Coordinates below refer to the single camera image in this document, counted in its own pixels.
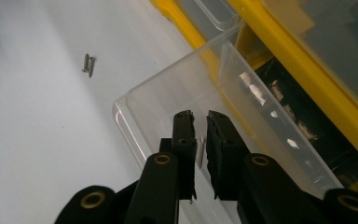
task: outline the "storage compartment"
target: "storage compartment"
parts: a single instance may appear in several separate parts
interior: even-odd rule
[[[227,0],[358,150],[358,0]]]
[[[193,49],[241,22],[226,0],[150,0],[171,20]]]
[[[358,151],[276,59],[255,70],[346,189],[358,192]]]
[[[342,187],[229,41],[240,28],[229,29],[115,101],[116,123],[135,159],[143,166],[158,152],[160,138],[172,136],[173,115],[188,109],[195,116],[200,151],[206,116],[214,110],[230,117],[252,152],[273,157],[306,192],[322,198],[328,189]],[[181,206],[192,223],[239,223],[236,203],[213,199],[205,154],[195,173],[198,199]]]

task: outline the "clear plastic bin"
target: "clear plastic bin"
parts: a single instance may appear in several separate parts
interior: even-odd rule
[[[205,41],[211,40],[241,21],[226,0],[175,0]]]
[[[204,146],[209,110],[230,117],[252,152],[269,154],[306,192],[322,198],[341,185],[263,82],[230,43],[229,29],[149,78],[114,104],[114,117],[131,152],[143,166],[158,152],[160,138],[172,136],[173,115],[192,110],[198,151]],[[213,199],[206,168],[196,168],[198,199],[181,202],[192,223],[240,223],[236,202]]]
[[[358,150],[358,0],[227,0]]]

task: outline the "metal screw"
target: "metal screw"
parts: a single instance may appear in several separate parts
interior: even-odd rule
[[[201,148],[200,148],[200,154],[199,154],[199,168],[202,168],[202,161],[203,161],[203,154],[206,146],[206,140],[201,137]]]
[[[95,58],[94,57],[89,57],[89,77],[92,76],[92,70],[94,70],[94,62],[95,62]]]
[[[86,54],[86,55],[84,56],[84,68],[82,69],[82,71],[83,71],[84,73],[86,73],[86,72],[89,71],[89,55],[88,55],[88,54]]]

